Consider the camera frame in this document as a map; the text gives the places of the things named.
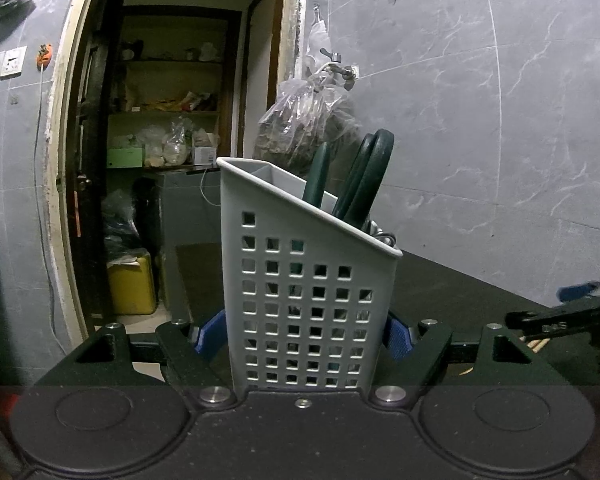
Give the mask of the orange wall hook ornament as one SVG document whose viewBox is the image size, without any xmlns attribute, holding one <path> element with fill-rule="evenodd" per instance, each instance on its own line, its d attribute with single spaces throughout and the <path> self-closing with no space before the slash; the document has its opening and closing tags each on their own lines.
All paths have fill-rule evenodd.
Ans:
<svg viewBox="0 0 600 480">
<path fill-rule="evenodd" d="M 35 66 L 40 72 L 44 72 L 50 65 L 50 61 L 53 58 L 53 45 L 52 44 L 41 44 L 38 49 L 38 54 L 35 57 Z"/>
</svg>

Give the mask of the wall tap fixture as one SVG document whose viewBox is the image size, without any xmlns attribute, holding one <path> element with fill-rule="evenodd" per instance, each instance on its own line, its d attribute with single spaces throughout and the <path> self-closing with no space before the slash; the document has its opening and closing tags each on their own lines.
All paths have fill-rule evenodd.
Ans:
<svg viewBox="0 0 600 480">
<path fill-rule="evenodd" d="M 343 65 L 341 63 L 341 55 L 338 52 L 330 52 L 325 48 L 321 48 L 320 53 L 327 58 L 327 62 L 318 69 L 317 73 L 331 73 L 332 78 L 339 76 L 342 80 L 343 88 L 347 91 L 352 90 L 355 81 L 357 81 L 360 76 L 360 69 L 358 66 Z"/>
</svg>

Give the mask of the wooden chopstick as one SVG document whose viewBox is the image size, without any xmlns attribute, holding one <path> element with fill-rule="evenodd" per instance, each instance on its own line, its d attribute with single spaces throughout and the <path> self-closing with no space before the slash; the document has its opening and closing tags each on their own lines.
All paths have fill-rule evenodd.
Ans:
<svg viewBox="0 0 600 480">
<path fill-rule="evenodd" d="M 527 347 L 534 353 L 540 352 L 548 343 L 550 338 L 529 341 Z"/>
</svg>

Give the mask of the white perforated utensil basket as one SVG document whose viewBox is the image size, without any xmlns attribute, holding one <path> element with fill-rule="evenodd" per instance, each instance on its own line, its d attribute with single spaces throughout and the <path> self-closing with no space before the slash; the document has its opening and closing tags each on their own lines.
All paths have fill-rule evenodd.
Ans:
<svg viewBox="0 0 600 480">
<path fill-rule="evenodd" d="M 368 390 L 400 249 L 333 216 L 335 195 L 305 202 L 306 182 L 269 162 L 218 166 L 235 390 Z"/>
</svg>

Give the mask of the green box on shelf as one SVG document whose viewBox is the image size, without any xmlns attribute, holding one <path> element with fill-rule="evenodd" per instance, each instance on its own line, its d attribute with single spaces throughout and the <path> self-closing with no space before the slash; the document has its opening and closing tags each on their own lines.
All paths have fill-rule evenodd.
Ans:
<svg viewBox="0 0 600 480">
<path fill-rule="evenodd" d="M 143 148 L 110 148 L 107 151 L 107 167 L 111 169 L 132 169 L 144 166 Z"/>
</svg>

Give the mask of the hanging plastic bag dark contents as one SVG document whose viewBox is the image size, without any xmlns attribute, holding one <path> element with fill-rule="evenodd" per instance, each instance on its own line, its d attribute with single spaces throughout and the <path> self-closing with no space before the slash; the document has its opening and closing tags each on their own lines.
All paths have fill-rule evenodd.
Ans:
<svg viewBox="0 0 600 480">
<path fill-rule="evenodd" d="M 360 142 L 361 123 L 350 92 L 321 73 L 280 84 L 276 101 L 259 119 L 253 157 L 304 177 L 322 144 L 336 159 Z"/>
</svg>

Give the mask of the white wall switch plate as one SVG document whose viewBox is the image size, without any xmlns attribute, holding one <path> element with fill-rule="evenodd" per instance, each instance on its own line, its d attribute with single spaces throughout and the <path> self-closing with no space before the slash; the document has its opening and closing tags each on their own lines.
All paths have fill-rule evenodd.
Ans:
<svg viewBox="0 0 600 480">
<path fill-rule="evenodd" d="M 20 75 L 26 53 L 26 46 L 0 51 L 0 79 Z"/>
</svg>

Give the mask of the green handled knife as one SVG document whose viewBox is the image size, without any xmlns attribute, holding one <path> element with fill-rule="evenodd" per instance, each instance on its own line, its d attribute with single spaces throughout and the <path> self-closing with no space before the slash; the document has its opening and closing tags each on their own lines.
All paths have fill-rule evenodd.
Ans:
<svg viewBox="0 0 600 480">
<path fill-rule="evenodd" d="M 329 165 L 330 146 L 327 142 L 323 142 L 314 154 L 302 195 L 302 200 L 317 208 L 322 204 Z"/>
</svg>

